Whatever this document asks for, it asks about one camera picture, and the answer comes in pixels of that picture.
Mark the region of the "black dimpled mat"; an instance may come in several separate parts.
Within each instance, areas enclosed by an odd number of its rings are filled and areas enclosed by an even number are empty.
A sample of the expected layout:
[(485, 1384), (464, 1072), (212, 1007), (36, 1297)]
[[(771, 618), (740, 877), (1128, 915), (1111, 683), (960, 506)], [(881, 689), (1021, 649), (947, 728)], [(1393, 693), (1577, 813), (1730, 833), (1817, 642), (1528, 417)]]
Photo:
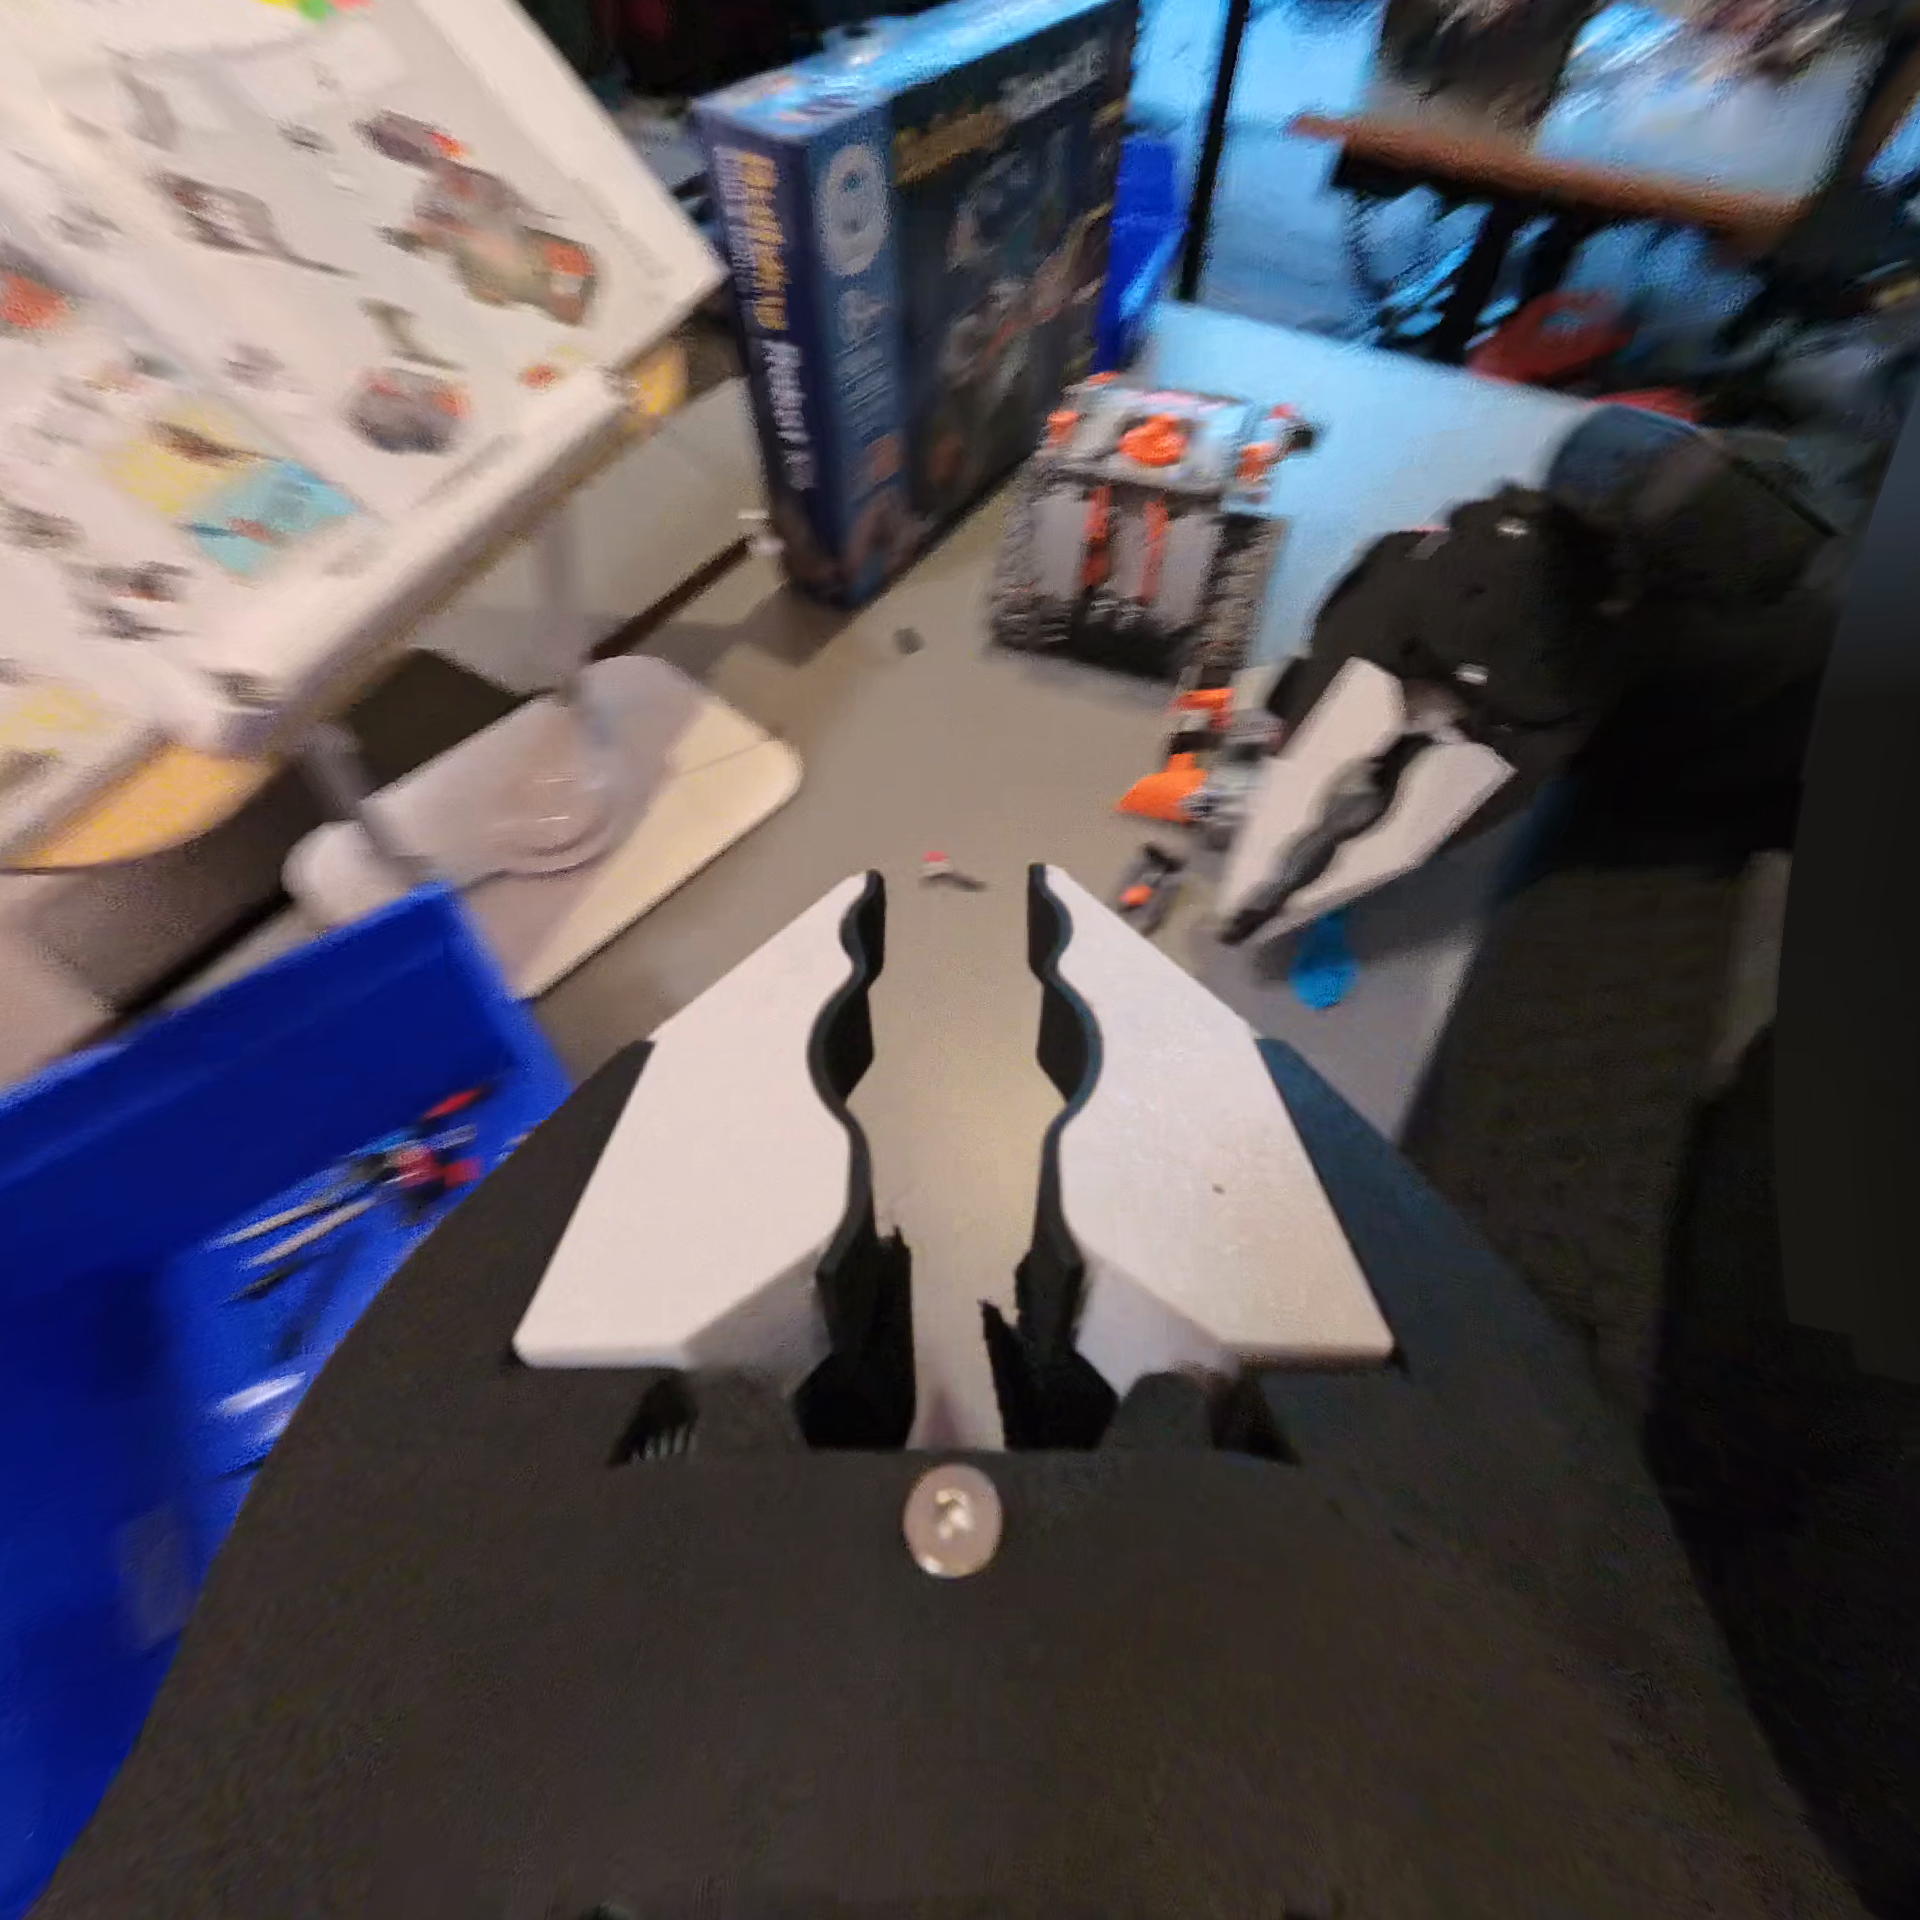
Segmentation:
[(1504, 904), (1409, 1145), (1585, 1346), (1828, 1858), (1916, 1917), (1916, 1385), (1788, 1314), (1769, 1002), (1722, 1038), (1765, 871)]

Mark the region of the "white stand base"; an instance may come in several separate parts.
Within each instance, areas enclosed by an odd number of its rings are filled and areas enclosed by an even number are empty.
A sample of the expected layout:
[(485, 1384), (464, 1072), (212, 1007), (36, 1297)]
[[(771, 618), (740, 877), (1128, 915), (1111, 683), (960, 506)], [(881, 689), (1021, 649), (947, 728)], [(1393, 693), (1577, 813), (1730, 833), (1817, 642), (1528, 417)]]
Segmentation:
[(429, 880), (522, 1000), (538, 1000), (800, 791), (775, 734), (673, 664), (591, 664), (571, 696), (343, 806), (281, 871), (308, 921), (343, 929)]

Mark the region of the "printed instruction sheet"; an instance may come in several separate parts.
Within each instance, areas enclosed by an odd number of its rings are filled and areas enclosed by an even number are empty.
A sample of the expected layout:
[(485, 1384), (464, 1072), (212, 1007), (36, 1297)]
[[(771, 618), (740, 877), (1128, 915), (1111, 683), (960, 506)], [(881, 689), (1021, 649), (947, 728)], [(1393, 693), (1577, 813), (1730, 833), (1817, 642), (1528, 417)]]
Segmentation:
[(714, 250), (517, 5), (5, 5), (5, 665), (242, 750), (615, 430)]

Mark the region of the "brown wooden table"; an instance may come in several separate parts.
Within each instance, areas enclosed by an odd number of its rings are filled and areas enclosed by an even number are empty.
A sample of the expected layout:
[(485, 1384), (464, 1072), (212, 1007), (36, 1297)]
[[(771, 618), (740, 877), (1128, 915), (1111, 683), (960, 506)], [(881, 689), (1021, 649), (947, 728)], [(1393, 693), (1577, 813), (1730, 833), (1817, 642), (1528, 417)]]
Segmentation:
[(1504, 263), (1536, 223), (1548, 223), (1553, 238), (1545, 265), (1522, 274), (1522, 299), (1556, 289), (1580, 247), (1620, 227), (1706, 234), (1739, 257), (1756, 257), (1816, 203), (1840, 185), (1858, 185), (1868, 171), (1868, 160), (1839, 160), (1812, 189), (1783, 195), (1661, 176), (1619, 163), (1554, 159), (1512, 136), (1451, 128), (1432, 118), (1299, 112), (1288, 122), (1288, 133), (1335, 152), (1332, 183), (1340, 190), (1393, 201), (1425, 189), (1455, 208), (1479, 211), (1479, 232), (1448, 279), (1435, 320), (1411, 338), (1415, 355), (1448, 368), (1460, 366), (1483, 335), (1483, 314), (1496, 299)]

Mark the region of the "blue robot kit box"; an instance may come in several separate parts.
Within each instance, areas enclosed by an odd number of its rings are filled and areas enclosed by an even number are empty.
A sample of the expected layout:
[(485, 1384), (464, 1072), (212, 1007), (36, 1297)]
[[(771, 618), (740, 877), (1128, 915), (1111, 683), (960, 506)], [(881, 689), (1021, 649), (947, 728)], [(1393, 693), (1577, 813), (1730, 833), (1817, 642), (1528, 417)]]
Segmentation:
[(792, 585), (868, 605), (1096, 360), (1128, 3), (939, 5), (690, 110)]

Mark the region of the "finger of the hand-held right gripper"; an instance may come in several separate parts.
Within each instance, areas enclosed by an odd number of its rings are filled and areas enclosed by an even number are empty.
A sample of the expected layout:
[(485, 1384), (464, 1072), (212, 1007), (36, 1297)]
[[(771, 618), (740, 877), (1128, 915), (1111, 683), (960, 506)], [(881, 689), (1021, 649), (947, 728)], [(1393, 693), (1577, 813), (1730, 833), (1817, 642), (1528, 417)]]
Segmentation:
[(1405, 683), (1345, 664), (1264, 762), (1216, 883), (1216, 938), (1251, 944), (1371, 894), (1388, 878), (1381, 776), (1409, 734)]
[(1279, 938), (1415, 873), (1515, 776), (1468, 739), (1396, 739), (1345, 769), (1241, 894), (1241, 939)]

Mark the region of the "pile of loose brick parts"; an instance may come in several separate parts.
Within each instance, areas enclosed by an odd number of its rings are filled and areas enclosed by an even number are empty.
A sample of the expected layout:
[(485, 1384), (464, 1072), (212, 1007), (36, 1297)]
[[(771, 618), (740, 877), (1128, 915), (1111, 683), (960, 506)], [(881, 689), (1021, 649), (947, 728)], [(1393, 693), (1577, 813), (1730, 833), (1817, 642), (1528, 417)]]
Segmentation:
[(416, 1120), (335, 1162), (293, 1206), (228, 1229), (211, 1245), (220, 1256), (240, 1256), (226, 1306), (269, 1299), (319, 1259), (341, 1256), (347, 1233), (372, 1216), (419, 1233), (477, 1187), (489, 1169), (477, 1119), (498, 1090), (487, 1080), (443, 1096)]

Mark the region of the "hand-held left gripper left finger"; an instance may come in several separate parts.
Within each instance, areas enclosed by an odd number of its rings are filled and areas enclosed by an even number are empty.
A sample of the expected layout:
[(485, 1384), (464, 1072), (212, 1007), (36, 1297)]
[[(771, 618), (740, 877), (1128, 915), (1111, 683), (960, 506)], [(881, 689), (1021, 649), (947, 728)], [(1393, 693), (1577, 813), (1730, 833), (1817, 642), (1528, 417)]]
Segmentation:
[(515, 1330), (531, 1369), (809, 1374), (823, 1266), (874, 1222), (850, 1090), (874, 1061), (884, 880), (840, 880), (644, 1043)]

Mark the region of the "person's right forearm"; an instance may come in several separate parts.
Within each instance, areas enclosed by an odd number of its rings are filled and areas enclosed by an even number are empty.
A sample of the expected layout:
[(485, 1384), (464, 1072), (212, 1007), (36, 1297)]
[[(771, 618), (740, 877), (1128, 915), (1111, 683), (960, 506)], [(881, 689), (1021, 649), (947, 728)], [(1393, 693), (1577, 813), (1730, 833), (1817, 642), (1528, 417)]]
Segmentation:
[(1783, 455), (1608, 402), (1543, 493), (1575, 542), (1602, 696), (1583, 827), (1637, 857), (1791, 853), (1839, 599), (1835, 530)]

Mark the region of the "black pole with disc top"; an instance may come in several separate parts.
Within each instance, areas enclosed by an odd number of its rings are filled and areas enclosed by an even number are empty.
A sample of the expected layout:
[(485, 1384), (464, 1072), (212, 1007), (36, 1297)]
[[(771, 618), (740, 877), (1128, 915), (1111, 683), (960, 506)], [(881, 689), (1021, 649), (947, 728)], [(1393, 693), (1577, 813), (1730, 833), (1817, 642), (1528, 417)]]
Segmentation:
[(1253, 3), (1225, 3), (1207, 115), (1192, 169), (1192, 189), (1185, 215), (1185, 242), (1175, 273), (1175, 297), (1179, 305), (1197, 305), (1209, 263), (1209, 237), (1220, 163), (1229, 141), (1232, 97), (1241, 66), (1241, 46), (1251, 29)]

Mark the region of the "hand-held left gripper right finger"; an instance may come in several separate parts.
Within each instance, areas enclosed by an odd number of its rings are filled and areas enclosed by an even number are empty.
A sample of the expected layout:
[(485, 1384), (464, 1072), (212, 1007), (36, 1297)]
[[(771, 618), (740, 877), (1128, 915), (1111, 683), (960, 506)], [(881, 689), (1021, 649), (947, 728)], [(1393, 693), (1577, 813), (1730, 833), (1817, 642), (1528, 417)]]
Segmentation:
[(1066, 869), (1027, 873), (1040, 1143), (1025, 1337), (1099, 1374), (1376, 1369), (1395, 1337), (1256, 1030)]

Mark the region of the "blue storage bin with tag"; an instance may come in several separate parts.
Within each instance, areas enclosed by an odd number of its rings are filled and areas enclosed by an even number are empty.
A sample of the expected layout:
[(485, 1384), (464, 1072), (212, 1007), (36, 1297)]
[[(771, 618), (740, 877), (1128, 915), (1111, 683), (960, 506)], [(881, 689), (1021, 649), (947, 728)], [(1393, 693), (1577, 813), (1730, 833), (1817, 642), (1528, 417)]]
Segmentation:
[(5, 1094), (3, 1913), (148, 1717), (212, 1558), (419, 1233), (372, 1216), (226, 1306), (228, 1229), (496, 1080), (487, 1174), (570, 1078), (463, 907), (423, 890)]

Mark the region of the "grey tracked toy robot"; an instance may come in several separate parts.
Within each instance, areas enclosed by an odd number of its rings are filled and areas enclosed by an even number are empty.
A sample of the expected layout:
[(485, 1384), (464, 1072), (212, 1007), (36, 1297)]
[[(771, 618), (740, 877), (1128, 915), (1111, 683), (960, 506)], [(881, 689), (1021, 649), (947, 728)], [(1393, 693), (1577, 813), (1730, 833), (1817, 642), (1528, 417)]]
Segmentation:
[(1002, 527), (993, 642), (1178, 693), (1234, 683), (1288, 537), (1281, 474), (1319, 440), (1284, 402), (1073, 384)]

